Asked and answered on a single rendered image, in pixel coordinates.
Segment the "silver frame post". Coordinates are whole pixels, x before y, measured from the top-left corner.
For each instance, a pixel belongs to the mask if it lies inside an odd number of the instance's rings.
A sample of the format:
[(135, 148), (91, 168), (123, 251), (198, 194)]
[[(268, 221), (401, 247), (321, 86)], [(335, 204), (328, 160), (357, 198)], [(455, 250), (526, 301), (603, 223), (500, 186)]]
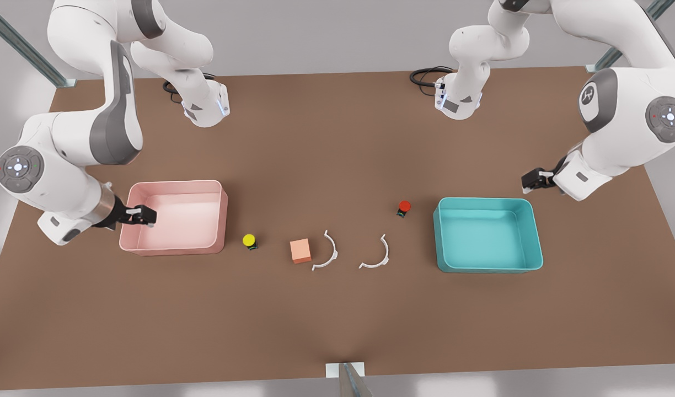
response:
[(338, 378), (340, 397), (373, 397), (365, 383), (364, 362), (327, 363), (325, 377)]
[(17, 51), (22, 58), (27, 60), (35, 70), (47, 78), (56, 88), (72, 88), (76, 86), (76, 79), (65, 78), (2, 15), (0, 15), (0, 38)]
[(634, 0), (592, 0), (583, 37), (614, 47), (636, 68), (675, 67), (675, 57), (655, 23)]

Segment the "salmon pink cube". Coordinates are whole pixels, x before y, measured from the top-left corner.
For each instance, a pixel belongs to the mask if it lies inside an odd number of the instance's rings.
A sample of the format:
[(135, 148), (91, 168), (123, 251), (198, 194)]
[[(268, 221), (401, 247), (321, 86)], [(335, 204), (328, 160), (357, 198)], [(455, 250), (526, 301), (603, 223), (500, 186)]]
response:
[(290, 242), (291, 256), (294, 264), (307, 263), (312, 261), (310, 253), (309, 239), (304, 238)]

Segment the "white curved clip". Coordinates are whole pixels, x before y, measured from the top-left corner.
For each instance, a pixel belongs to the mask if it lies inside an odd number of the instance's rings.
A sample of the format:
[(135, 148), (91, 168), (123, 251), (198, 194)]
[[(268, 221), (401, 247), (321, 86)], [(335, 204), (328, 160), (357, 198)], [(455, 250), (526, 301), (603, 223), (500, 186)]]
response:
[(319, 269), (324, 269), (325, 267), (329, 266), (330, 264), (335, 261), (335, 259), (338, 258), (338, 248), (335, 243), (335, 239), (333, 238), (332, 234), (325, 229), (323, 231), (323, 239), (325, 239), (325, 247), (322, 253), (322, 256), (320, 257), (320, 260), (315, 260), (315, 262), (312, 265), (312, 268), (310, 268), (311, 272), (316, 272)]
[(373, 249), (373, 252), (358, 264), (358, 269), (377, 269), (390, 261), (390, 244), (386, 234), (381, 234), (378, 246), (380, 248)]

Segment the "blue storage box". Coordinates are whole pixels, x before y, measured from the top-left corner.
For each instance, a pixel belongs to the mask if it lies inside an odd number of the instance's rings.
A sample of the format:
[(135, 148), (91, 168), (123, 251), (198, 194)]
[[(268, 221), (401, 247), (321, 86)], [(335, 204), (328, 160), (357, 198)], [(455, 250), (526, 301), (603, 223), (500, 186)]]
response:
[(444, 197), (433, 223), (443, 273), (521, 274), (543, 266), (533, 207), (523, 198)]

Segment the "pink storage box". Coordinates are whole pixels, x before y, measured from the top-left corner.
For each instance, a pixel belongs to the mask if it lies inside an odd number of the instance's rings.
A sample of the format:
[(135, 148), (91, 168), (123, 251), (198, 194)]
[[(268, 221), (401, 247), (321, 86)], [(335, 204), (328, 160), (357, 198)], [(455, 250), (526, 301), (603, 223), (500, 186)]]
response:
[(219, 181), (136, 183), (127, 206), (158, 214), (153, 227), (124, 224), (119, 246), (139, 256), (216, 254), (224, 248), (228, 196)]

